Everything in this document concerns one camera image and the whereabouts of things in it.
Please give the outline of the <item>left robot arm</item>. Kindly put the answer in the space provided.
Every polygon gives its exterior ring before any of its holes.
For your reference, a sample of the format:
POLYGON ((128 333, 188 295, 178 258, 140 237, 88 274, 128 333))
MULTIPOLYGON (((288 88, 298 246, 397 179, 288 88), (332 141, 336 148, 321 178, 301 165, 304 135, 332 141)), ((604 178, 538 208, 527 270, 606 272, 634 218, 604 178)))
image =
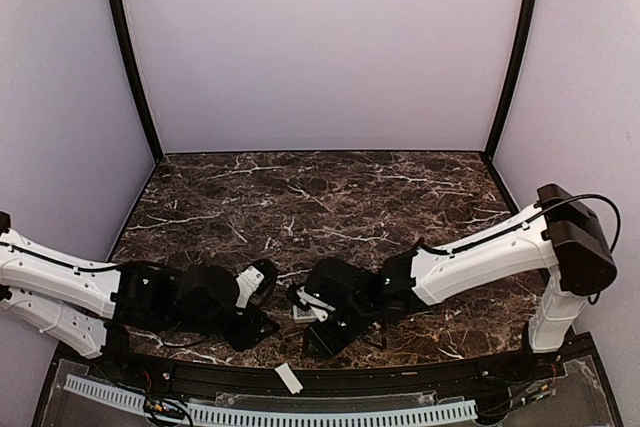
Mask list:
POLYGON ((150 261, 101 263, 24 237, 1 215, 1 308, 94 359, 120 383, 141 374, 128 328, 222 337, 235 351, 279 326, 253 303, 271 295, 277 270, 260 259, 239 274, 220 266, 174 269, 150 261))

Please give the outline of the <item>white battery cover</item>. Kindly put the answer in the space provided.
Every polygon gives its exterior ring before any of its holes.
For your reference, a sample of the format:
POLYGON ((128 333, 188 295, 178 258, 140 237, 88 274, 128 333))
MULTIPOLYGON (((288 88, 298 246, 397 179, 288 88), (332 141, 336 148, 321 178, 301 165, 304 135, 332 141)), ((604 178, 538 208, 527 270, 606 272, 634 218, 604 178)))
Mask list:
POLYGON ((303 385, 287 363, 283 363, 276 367, 275 372, 292 395, 302 392, 303 385))

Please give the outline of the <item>white remote control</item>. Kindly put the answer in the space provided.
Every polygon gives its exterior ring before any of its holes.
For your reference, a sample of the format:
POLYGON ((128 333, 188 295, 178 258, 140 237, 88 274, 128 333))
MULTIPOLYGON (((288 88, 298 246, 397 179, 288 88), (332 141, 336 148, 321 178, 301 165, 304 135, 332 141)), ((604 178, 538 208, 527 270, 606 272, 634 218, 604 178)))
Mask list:
POLYGON ((312 323, 317 319, 315 312, 311 309, 303 309, 294 305, 292 307, 292 316, 296 324, 312 323))

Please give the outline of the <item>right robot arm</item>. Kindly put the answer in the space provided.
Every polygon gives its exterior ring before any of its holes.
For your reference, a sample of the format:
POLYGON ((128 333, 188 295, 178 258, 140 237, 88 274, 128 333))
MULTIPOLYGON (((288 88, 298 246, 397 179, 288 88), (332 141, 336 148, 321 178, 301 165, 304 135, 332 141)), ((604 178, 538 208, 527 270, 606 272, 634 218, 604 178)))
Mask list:
POLYGON ((518 214, 460 240, 430 247, 417 241, 370 271, 338 258, 320 260, 289 300, 312 311, 305 347, 323 357, 342 352, 373 324, 396 323, 473 288, 515 274, 548 272, 542 300, 524 327, 523 349, 510 360, 521 381, 534 379, 560 349, 574 320, 617 277, 613 252, 591 195, 572 195, 557 184, 518 214))

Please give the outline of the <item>black frame post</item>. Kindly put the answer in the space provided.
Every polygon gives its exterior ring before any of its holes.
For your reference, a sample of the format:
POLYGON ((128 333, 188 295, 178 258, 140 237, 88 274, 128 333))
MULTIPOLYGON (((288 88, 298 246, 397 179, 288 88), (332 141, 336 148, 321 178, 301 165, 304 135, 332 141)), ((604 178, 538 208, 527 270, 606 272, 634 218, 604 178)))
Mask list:
POLYGON ((122 63, 127 77, 129 89, 134 101, 134 106, 140 121, 147 146, 154 163, 159 163, 163 157, 159 135, 157 133, 151 110, 144 91, 142 78, 139 72, 136 54, 134 52, 124 0, 108 0, 112 22, 120 50, 122 63))
POLYGON ((493 163, 507 123, 507 118, 524 61, 535 4, 536 0, 521 0, 514 40, 502 89, 489 136, 483 150, 483 158, 486 164, 493 163))

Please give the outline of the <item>right black frame post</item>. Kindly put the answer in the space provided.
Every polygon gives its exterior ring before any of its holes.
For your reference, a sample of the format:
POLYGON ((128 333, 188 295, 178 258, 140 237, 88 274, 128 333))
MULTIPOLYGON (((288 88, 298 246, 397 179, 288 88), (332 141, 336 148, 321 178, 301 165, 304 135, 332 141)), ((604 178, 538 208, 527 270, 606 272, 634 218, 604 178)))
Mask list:
POLYGON ((521 0, 514 40, 502 89, 489 136, 483 150, 483 158, 486 164, 493 163, 507 123, 507 118, 524 61, 535 4, 536 0, 521 0))

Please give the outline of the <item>left black frame post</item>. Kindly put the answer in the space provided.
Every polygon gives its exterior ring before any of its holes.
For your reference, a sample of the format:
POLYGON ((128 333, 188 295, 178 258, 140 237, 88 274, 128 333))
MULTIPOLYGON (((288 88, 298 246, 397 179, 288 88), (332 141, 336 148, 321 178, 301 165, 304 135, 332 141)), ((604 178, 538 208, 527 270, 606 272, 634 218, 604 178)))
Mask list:
POLYGON ((144 91, 142 78, 139 72, 136 54, 134 52, 124 0, 108 0, 112 22, 120 50, 122 63, 127 77, 129 89, 134 101, 134 106, 140 121, 147 146, 154 163, 159 163, 163 157, 159 135, 157 133, 151 110, 144 91))

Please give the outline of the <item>black front rail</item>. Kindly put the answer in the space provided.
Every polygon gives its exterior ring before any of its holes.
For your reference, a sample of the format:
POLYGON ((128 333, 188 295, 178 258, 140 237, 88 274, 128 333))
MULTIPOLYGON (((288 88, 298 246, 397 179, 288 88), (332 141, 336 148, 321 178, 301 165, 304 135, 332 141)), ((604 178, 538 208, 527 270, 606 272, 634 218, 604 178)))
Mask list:
MULTIPOLYGON (((434 392, 440 399, 463 396, 489 398, 510 396, 511 388, 526 388, 537 381, 552 383, 569 377, 573 361, 602 371, 602 362, 590 334, 570 337, 555 354, 534 356, 509 351, 484 357, 431 364, 395 367, 340 369, 332 362, 327 369, 297 369, 306 398, 372 397, 378 395, 434 392)), ((207 357, 196 349, 180 348, 164 357, 129 353, 122 360, 105 360, 98 365, 57 348, 44 387, 52 388, 64 368, 83 375, 104 371, 104 381, 127 388, 148 388, 152 395, 213 399, 222 393, 257 396, 286 396, 284 381, 272 368, 242 367, 207 357)))

